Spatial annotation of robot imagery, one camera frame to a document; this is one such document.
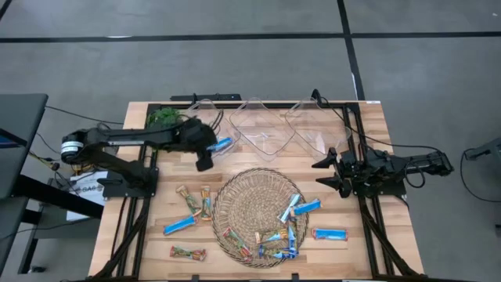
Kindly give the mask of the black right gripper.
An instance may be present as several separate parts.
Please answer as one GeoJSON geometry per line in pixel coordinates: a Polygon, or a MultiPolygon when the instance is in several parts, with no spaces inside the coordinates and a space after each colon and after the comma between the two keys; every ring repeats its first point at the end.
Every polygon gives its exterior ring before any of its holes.
{"type": "MultiPolygon", "coordinates": [[[[337,163],[337,152],[334,147],[330,147],[326,157],[312,165],[313,168],[329,168],[337,163]]],[[[338,190],[342,198],[349,197],[352,193],[357,194],[362,191],[366,176],[363,162],[358,161],[351,151],[341,153],[337,163],[337,174],[330,177],[317,178],[315,181],[325,186],[338,190]]]]}

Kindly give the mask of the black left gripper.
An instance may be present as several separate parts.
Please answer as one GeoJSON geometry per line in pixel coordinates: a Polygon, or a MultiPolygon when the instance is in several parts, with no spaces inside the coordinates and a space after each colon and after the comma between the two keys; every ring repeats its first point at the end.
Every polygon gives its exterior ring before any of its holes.
{"type": "Polygon", "coordinates": [[[196,169],[204,172],[213,168],[211,152],[207,147],[218,143],[214,129],[198,118],[190,118],[176,129],[171,149],[173,151],[196,153],[196,169]]]}

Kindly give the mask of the green potted plant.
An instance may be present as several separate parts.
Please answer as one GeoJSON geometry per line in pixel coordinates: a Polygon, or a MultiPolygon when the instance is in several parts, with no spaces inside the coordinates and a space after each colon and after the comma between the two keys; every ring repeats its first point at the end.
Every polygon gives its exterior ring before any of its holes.
{"type": "Polygon", "coordinates": [[[165,132],[177,129],[184,124],[178,109],[165,107],[155,110],[146,120],[146,128],[154,132],[165,132]]]}

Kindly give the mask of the dark grey desk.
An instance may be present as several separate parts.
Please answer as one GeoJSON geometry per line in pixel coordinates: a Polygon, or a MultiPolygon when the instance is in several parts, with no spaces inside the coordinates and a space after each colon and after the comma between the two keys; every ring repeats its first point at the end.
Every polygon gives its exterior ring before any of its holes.
{"type": "Polygon", "coordinates": [[[5,268],[28,199],[12,195],[45,111],[46,94],[0,94],[0,131],[26,141],[0,148],[0,276],[5,268]]]}

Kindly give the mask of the black power strip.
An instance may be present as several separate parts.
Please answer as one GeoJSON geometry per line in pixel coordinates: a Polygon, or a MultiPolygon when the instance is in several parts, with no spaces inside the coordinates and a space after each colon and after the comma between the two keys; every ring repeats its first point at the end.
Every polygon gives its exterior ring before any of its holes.
{"type": "Polygon", "coordinates": [[[211,95],[197,95],[196,93],[193,93],[191,95],[185,95],[185,96],[172,96],[170,98],[170,101],[189,101],[191,103],[195,103],[196,101],[200,101],[203,99],[209,99],[212,101],[241,101],[241,95],[237,93],[227,93],[227,94],[221,94],[221,93],[215,93],[211,95]]]}

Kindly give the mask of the grey equipment leg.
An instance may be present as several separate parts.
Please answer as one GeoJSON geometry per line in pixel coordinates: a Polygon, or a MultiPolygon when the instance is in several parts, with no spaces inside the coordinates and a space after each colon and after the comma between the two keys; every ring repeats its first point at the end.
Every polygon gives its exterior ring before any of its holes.
{"type": "Polygon", "coordinates": [[[475,161],[482,156],[492,155],[497,161],[501,162],[501,137],[481,146],[467,149],[465,155],[466,159],[469,161],[475,161]]]}

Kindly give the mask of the white paper sheet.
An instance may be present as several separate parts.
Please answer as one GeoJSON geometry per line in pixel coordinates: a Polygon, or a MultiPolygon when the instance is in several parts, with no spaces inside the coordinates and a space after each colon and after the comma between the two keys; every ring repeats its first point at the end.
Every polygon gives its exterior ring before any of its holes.
{"type": "Polygon", "coordinates": [[[69,191],[74,195],[103,206],[105,204],[104,185],[98,183],[97,180],[106,179],[107,176],[108,171],[86,172],[82,175],[72,176],[70,178],[72,187],[69,191]]]}

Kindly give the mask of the black aluminium table frame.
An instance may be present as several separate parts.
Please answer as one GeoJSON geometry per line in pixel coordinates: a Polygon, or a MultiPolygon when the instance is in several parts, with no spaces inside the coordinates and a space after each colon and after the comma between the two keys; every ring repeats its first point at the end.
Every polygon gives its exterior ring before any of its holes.
{"type": "MultiPolygon", "coordinates": [[[[330,101],[331,106],[336,104],[340,106],[347,104],[349,110],[358,109],[362,127],[370,133],[376,133],[377,138],[385,142],[390,141],[380,103],[330,101]]],[[[124,127],[144,127],[150,108],[156,110],[159,106],[180,107],[184,110],[190,105],[189,102],[130,102],[124,127]]],[[[159,153],[157,167],[160,169],[160,183],[156,195],[150,202],[148,222],[142,241],[142,256],[141,258],[137,256],[141,259],[137,280],[186,281],[191,280],[193,275],[198,275],[199,281],[292,281],[294,273],[298,274],[300,281],[372,278],[359,201],[353,195],[341,199],[336,190],[315,182],[316,178],[332,175],[332,168],[330,170],[311,168],[315,161],[294,143],[285,148],[284,155],[278,156],[271,162],[263,161],[251,153],[251,148],[246,143],[237,146],[236,152],[223,160],[222,168],[215,164],[206,172],[196,171],[194,154],[159,153]],[[171,236],[162,235],[162,226],[180,220],[186,216],[185,212],[189,211],[182,198],[175,195],[175,188],[184,184],[193,190],[200,188],[201,185],[211,185],[211,188],[219,189],[231,176],[252,168],[251,165],[282,172],[298,185],[308,199],[310,196],[319,196],[324,209],[309,216],[308,226],[347,228],[348,240],[314,240],[311,231],[308,230],[297,259],[263,269],[244,266],[228,256],[215,240],[210,222],[200,221],[195,226],[171,236]],[[174,244],[185,248],[206,248],[208,255],[204,262],[171,258],[168,252],[174,244]]],[[[424,273],[409,209],[393,196],[380,195],[379,200],[388,240],[410,268],[418,273],[424,273]]],[[[88,276],[95,276],[110,259],[120,215],[123,215],[123,218],[119,227],[120,233],[117,235],[117,245],[122,241],[131,200],[127,200],[123,212],[120,213],[122,201],[121,198],[114,198],[105,204],[88,276]]]]}

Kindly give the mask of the clear plastic bin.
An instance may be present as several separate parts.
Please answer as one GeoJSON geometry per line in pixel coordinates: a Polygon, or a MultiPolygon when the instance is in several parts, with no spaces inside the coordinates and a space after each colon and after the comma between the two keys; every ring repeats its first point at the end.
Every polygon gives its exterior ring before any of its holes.
{"type": "Polygon", "coordinates": [[[351,130],[330,107],[321,107],[316,98],[303,99],[285,113],[294,130],[294,141],[316,161],[324,159],[329,148],[346,149],[351,130]]]}
{"type": "Polygon", "coordinates": [[[294,137],[294,130],[259,98],[245,101],[231,113],[229,122],[267,162],[276,159],[294,137]]]}
{"type": "Polygon", "coordinates": [[[214,161],[220,161],[228,157],[235,149],[236,143],[240,140],[240,133],[232,127],[228,121],[229,114],[222,108],[217,106],[209,99],[203,99],[195,102],[186,110],[186,115],[189,117],[199,118],[204,124],[214,127],[218,140],[226,137],[232,138],[232,145],[225,150],[212,153],[214,161]]]}

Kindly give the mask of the black desk leg bar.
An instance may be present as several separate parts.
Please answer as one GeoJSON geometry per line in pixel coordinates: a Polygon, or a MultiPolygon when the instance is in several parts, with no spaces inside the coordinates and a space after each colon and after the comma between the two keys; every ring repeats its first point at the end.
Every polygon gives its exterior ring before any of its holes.
{"type": "Polygon", "coordinates": [[[102,205],[69,192],[59,190],[49,184],[41,183],[25,175],[19,175],[17,177],[10,196],[27,197],[71,212],[87,215],[94,219],[102,218],[102,205]]]}

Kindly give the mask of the pale blue granola bar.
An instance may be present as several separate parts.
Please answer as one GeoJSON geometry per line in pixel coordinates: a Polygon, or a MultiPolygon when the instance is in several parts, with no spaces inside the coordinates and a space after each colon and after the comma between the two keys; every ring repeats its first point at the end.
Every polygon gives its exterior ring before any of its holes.
{"type": "Polygon", "coordinates": [[[289,199],[289,204],[287,205],[287,208],[280,214],[278,217],[278,220],[282,223],[285,224],[287,219],[290,216],[290,211],[292,207],[301,199],[301,195],[299,193],[294,193],[290,196],[289,199]]]}

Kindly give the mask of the round woven straw placemat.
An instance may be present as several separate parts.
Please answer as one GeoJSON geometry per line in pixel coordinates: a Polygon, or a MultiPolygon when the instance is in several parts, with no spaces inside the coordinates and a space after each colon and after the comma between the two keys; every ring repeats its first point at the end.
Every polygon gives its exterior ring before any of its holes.
{"type": "MultiPolygon", "coordinates": [[[[301,195],[297,204],[306,202],[297,185],[276,170],[252,168],[234,175],[218,191],[212,204],[212,229],[220,248],[231,259],[244,266],[272,268],[292,259],[259,258],[260,244],[256,243],[255,233],[282,228],[288,230],[288,225],[292,222],[296,231],[299,255],[299,248],[307,235],[309,215],[295,217],[290,215],[285,224],[278,220],[294,193],[301,195]],[[222,236],[228,227],[231,227],[249,247],[253,254],[250,262],[245,262],[236,247],[222,236]]],[[[268,248],[288,248],[289,241],[287,238],[263,245],[268,248]]]]}

